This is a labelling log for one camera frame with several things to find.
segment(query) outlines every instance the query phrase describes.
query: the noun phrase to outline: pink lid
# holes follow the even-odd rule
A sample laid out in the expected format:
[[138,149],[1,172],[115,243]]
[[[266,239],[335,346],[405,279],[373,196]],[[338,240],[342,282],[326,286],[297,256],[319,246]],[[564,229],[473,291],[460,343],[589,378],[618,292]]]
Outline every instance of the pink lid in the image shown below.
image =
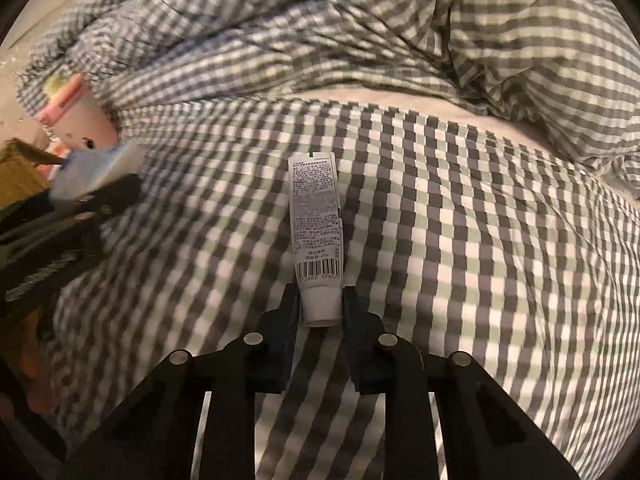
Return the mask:
[[38,114],[38,122],[53,126],[58,119],[82,97],[85,83],[82,74],[76,74],[55,94]]

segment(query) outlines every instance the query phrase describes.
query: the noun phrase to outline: bed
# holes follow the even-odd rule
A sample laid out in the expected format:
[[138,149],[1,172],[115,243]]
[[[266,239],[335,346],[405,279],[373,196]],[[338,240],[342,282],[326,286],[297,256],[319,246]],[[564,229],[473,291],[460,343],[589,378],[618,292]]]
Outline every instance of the bed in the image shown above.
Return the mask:
[[[171,350],[277,306],[287,157],[331,150],[346,284],[473,354],[597,479],[640,418],[639,55],[611,0],[79,0],[18,100],[35,116],[83,72],[146,161],[56,306],[56,429],[77,445]],[[380,478],[383,403],[341,352],[301,329],[286,394],[258,400],[257,478]]]

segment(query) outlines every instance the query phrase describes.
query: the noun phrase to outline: pink cup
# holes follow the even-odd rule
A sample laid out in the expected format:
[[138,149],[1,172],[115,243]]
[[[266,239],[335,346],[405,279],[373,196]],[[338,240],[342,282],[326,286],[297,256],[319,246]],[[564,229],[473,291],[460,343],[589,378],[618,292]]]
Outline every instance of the pink cup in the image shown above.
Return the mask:
[[51,128],[70,149],[113,148],[119,142],[116,129],[81,74],[73,76],[50,96],[38,122]]

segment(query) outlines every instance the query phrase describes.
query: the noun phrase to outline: white tube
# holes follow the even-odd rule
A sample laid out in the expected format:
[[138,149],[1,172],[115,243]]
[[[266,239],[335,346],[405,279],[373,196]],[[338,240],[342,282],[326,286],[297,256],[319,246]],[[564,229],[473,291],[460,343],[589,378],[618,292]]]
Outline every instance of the white tube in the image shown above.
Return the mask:
[[289,157],[296,278],[307,326],[342,320],[342,219],[333,153]]

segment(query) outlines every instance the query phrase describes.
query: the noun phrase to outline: green and white check pattern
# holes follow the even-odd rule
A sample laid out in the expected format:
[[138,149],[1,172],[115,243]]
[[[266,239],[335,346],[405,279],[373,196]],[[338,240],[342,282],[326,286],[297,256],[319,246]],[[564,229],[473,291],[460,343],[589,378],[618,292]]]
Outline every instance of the green and white check pattern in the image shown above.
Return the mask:
[[[311,150],[336,155],[345,282],[390,331],[473,354],[581,478],[638,420],[640,215],[579,168],[374,105],[235,98],[118,118],[146,150],[144,196],[56,311],[70,441],[171,350],[220,348],[277,306],[294,279],[287,158]],[[383,401],[356,394],[340,338],[302,329],[286,394],[258,400],[259,479],[380,477]]]

